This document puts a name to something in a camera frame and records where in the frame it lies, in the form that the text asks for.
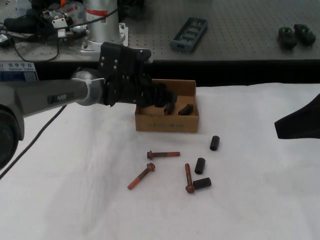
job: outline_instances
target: cable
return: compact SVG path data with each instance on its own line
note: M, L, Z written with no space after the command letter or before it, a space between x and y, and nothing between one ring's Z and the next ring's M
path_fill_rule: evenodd
M41 134L46 130L47 127L62 113L67 105L60 108L60 110L40 129L38 134L29 143L28 146L12 161L12 163L0 174L0 180L10 171L10 169L19 161L19 159L35 144Z
M87 21L87 22L83 22L83 23L78 23L78 24L72 24L70 26L62 26L62 27L57 27L56 30L61 30L61 29L72 29L74 27L78 27L78 26L82 26L82 25L88 25L88 24L93 24L93 23L96 23L96 22L99 22L101 20L104 20L108 17L110 17L112 14L115 14L116 12L118 11L118 8L111 11L110 13L108 13L107 15L105 16L102 16L102 17L99 17L95 20L91 20L91 21Z
M13 23L10 25L10 27L12 27L19 19L25 18L26 16L27 16L27 15L23 15L23 16L17 17L17 18L13 21ZM52 25L50 25L49 23L43 21L40 17L37 17L37 19L38 19L40 22L42 22L43 24L48 25L48 26L50 26L52 29L54 29L54 31L55 31L55 33L56 33L56 36L57 36L57 39L56 39L56 55L55 55L54 57L52 57L52 58L50 58L50 59L46 59L46 60L39 60L39 61L26 60L26 59L20 54L20 52L18 51L18 49L16 48L15 43L12 42L12 41L10 41L11 46L12 46L13 49L15 50L16 54L17 54L23 61L29 62L29 63L45 63L45 62L49 62L49 61L52 61L52 60L56 59L56 58L59 56L59 54L60 54L59 38L58 38L58 32L57 32L57 30L56 30ZM6 29L5 35L6 35L8 38L11 38L11 36L10 36L10 37L8 36L8 29Z

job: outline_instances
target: rusty bolt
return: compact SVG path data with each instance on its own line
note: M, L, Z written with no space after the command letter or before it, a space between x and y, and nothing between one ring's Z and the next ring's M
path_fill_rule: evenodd
M179 151L173 151L173 152L152 152L152 151L148 151L146 153L146 157L148 159L153 159L156 157L179 157L180 156L180 152Z
M155 170L156 166L153 163L148 163L146 165L146 169L143 170L142 173L140 173L139 176L137 176L135 178L135 180L133 180L129 185L128 185L128 189L131 190L133 189L139 182L141 179L143 179L149 172L153 172Z
M192 184L190 165L189 165L189 163L186 163L184 166L185 166L185 174L186 174L186 182L187 182L187 186L185 187L185 190L189 194L193 194L195 192L196 188Z

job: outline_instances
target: black plastic part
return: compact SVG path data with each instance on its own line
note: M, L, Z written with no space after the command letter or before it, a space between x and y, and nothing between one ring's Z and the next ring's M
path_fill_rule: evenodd
M165 115L170 115L176 108L176 103L175 102L169 102L167 105L165 105L164 108L164 114Z
M0 170L14 156L19 142L19 127L15 117L0 109Z
M280 27L278 35L280 45L284 49L290 50L298 44L294 31L290 27Z
M203 178L203 179L199 179L199 180L193 181L193 185L194 185L196 190L199 190L199 189L210 187L212 184L211 184L210 178L206 177L206 178Z
M300 110L274 123L279 139L320 139L320 94Z
M170 46L178 52L191 52L208 26L208 20L189 17L178 34L171 41Z
M187 104L184 108L182 108L178 112L178 115L183 115L183 116L190 115L193 112L194 107L195 106L193 104Z
M220 137L218 137L218 136L213 136L213 137L212 137L212 140L211 140L211 143L210 143L210 149L211 149L212 151L217 151L217 150L218 150L219 143L220 143Z
M312 45L316 41L316 35L304 24L294 25L296 37L306 46Z
M194 172L198 175L201 175L204 172L205 164L206 160L202 157L199 157L198 161L196 161Z

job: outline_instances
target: open cardboard box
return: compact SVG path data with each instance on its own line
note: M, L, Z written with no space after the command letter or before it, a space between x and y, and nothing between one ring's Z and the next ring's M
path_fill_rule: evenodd
M165 84L175 92L177 101L175 110L165 115L164 107L139 107L135 109L135 129L144 132L180 132L196 133L199 125L199 111L196 102L196 81L193 80L154 80ZM187 104L193 104L190 115L181 116L178 112Z

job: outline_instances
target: black object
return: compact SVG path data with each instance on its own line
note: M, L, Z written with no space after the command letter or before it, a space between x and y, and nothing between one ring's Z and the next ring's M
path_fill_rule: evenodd
M194 110L194 105L193 104L187 104L184 108L182 108L179 112L178 115L190 115L192 111Z
M169 102L167 105L165 105L164 108L164 115L170 115L176 108L175 102Z
M193 181L193 186L195 187L196 190L207 188L207 187L210 187L211 185L212 184L209 177Z
M280 27L278 35L280 45L285 49L290 50L298 44L294 32L290 27Z
M218 150L218 146L219 146L219 142L220 142L220 137L218 136L213 136L211 143L210 143L210 149L212 151L217 151Z
M204 172L205 164L206 160L202 157L199 157L198 161L196 161L194 172L198 175L201 175Z
M191 52L208 26L208 20L189 17L178 34L171 41L170 46L178 52Z
M294 25L295 35L297 38L307 46L312 45L316 41L316 35L304 24Z
M105 105L127 103L143 108L152 105L163 108L167 103L177 101L175 93L144 74L144 63L150 57L148 49L129 48L109 42L102 44L98 71L106 79L103 96Z
M309 104L274 123L279 139L320 139L320 94Z

